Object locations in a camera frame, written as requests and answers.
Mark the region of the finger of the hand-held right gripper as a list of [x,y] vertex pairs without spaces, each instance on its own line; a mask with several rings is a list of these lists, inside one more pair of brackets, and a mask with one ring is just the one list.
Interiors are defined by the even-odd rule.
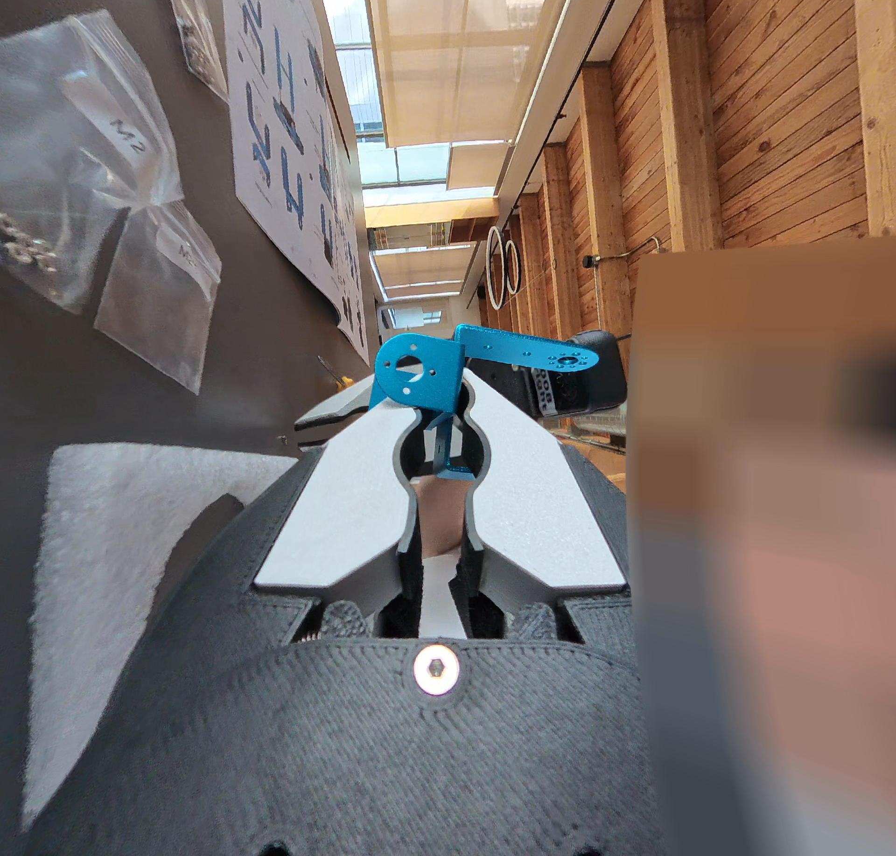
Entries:
[[375,376],[370,375],[328,397],[301,415],[295,423],[295,431],[303,436],[306,434],[310,435],[312,438],[300,439],[297,443],[298,449],[308,450],[312,447],[323,446],[332,436],[332,433],[323,435],[319,432],[313,432],[313,430],[324,426],[337,425],[352,420],[359,414],[366,413],[374,383]]

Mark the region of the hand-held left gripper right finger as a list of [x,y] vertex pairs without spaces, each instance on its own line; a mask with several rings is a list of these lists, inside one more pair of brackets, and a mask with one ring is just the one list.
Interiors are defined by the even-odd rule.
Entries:
[[484,448],[467,498],[467,534],[482,553],[477,589],[505,612],[566,596],[618,592],[623,572],[550,432],[463,372],[465,420]]

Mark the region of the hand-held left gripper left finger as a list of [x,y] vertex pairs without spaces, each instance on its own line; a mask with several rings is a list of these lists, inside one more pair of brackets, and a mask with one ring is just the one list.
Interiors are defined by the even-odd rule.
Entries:
[[401,449],[422,417],[376,406],[323,450],[253,584],[264,593],[347,600],[363,613],[412,596],[418,504]]

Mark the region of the blue metal robot arm bracket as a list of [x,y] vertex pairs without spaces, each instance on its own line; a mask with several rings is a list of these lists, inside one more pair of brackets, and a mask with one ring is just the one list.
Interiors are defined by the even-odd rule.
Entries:
[[610,366],[586,345],[468,324],[458,325],[449,339],[415,333],[391,338],[375,358],[369,405],[390,399],[430,414],[433,471],[441,479],[475,479],[470,467],[451,457],[454,430],[464,409],[465,369],[539,420],[588,407],[588,385]]

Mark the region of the person's right forearm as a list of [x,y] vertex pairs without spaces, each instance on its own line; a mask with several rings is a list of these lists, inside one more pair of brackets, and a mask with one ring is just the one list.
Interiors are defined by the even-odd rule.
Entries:
[[431,559],[461,546],[465,500],[470,481],[424,476],[414,483],[417,492],[421,556]]

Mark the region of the small clear plastic zip bag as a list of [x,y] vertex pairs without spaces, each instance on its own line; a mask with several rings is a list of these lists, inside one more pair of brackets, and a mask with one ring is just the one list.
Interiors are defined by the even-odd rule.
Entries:
[[182,201],[129,214],[95,328],[200,391],[221,263]]

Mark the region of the white foam sheet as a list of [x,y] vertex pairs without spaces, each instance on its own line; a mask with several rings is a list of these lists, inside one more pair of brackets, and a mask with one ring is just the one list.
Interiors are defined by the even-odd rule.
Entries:
[[29,622],[22,829],[82,755],[181,536],[221,496],[248,505],[296,461],[132,443],[54,452]]

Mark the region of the printed instruction sheet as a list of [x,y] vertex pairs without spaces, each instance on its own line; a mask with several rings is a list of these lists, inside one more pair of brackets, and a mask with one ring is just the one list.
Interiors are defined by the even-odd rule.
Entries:
[[355,207],[311,0],[222,0],[235,189],[368,360]]

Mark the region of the small beige roller blind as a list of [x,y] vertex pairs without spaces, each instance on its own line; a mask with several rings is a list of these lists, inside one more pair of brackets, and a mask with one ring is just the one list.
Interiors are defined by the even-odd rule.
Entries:
[[446,174],[447,190],[495,190],[511,150],[512,143],[505,140],[452,143]]

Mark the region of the white linear ceiling light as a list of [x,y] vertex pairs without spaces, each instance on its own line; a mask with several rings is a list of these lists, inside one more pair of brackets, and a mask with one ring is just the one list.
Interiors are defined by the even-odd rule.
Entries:
[[500,218],[515,205],[544,145],[566,139],[576,114],[566,103],[581,67],[611,60],[643,1],[565,1],[497,186]]

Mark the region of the pile of metal screws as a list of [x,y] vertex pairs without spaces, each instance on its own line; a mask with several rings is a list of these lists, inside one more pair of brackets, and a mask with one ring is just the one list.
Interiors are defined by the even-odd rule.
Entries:
[[51,245],[22,230],[5,212],[1,213],[1,259],[7,265],[37,268],[49,275],[58,271],[57,257]]

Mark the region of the large beige roller blind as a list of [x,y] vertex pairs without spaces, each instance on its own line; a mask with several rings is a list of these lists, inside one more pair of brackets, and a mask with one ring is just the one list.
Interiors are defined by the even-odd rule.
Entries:
[[566,0],[366,0],[389,146],[516,140]]

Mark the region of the large clear plastic zip bag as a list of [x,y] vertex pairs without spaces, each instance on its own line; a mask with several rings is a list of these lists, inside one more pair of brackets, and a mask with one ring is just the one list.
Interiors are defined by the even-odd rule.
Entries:
[[58,271],[2,268],[79,313],[118,211],[183,196],[149,71],[108,11],[2,39],[1,213],[51,245]]

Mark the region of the narrow clear plastic zip bag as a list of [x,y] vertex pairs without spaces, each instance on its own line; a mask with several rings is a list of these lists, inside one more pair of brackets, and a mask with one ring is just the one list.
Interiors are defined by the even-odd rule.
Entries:
[[170,1],[186,67],[216,97],[227,103],[227,81],[218,56],[206,0]]

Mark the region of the metal wall conduit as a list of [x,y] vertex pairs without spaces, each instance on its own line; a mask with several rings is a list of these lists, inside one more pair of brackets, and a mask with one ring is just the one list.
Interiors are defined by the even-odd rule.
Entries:
[[659,237],[656,235],[652,235],[652,236],[648,237],[645,241],[643,241],[640,244],[633,247],[632,249],[622,252],[622,253],[619,253],[619,254],[603,255],[603,256],[601,256],[599,254],[586,255],[582,258],[581,265],[583,266],[583,268],[596,268],[603,261],[608,261],[611,259],[623,259],[623,258],[628,259],[629,257],[631,257],[641,251],[644,251],[648,246],[653,246],[654,247],[653,252],[655,252],[655,253],[663,253],[665,251],[662,246],[662,241],[659,239]]

